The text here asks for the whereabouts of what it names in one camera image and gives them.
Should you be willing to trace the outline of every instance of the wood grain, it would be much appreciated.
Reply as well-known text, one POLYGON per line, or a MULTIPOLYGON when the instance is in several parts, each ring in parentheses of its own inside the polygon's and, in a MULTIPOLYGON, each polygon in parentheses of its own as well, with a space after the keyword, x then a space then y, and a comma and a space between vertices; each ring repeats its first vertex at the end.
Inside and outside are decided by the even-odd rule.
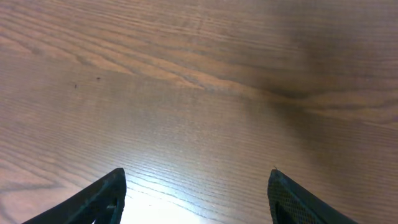
POLYGON ((394 223, 397 7, 0 1, 0 223, 115 167, 122 223, 271 223, 274 166, 394 223))

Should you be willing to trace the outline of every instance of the dark wood stain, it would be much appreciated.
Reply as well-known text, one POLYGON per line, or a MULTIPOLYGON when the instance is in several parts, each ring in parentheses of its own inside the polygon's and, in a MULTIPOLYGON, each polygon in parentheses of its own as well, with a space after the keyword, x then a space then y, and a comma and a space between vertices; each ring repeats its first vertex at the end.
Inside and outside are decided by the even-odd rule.
POLYGON ((394 223, 397 12, 373 0, 1 1, 0 223, 115 167, 122 223, 270 223, 274 167, 357 222, 394 223))

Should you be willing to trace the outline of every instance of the brown wood tabletop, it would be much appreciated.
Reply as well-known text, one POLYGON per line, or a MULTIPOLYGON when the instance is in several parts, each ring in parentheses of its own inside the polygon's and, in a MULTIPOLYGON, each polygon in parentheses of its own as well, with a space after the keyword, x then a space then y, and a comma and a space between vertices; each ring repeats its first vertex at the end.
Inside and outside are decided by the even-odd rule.
POLYGON ((0 0, 0 223, 116 167, 122 223, 272 223, 279 170, 398 219, 398 3, 0 0))

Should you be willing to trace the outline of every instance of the black object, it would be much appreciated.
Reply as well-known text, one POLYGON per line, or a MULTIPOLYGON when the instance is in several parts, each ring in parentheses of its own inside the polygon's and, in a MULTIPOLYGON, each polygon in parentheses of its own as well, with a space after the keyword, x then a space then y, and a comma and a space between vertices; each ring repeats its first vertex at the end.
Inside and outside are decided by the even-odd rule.
POLYGON ((274 224, 356 223, 276 169, 268 180, 268 199, 274 224))
POLYGON ((126 177, 117 168, 24 224, 119 224, 125 196, 126 177))

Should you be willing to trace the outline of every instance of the wooden surface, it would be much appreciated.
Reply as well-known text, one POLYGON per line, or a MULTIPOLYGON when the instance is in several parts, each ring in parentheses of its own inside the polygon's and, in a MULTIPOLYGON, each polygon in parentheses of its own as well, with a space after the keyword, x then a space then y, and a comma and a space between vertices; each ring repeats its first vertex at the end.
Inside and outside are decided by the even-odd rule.
POLYGON ((1 0, 0 223, 115 167, 122 223, 271 223, 274 166, 357 222, 395 223, 397 12, 1 0))

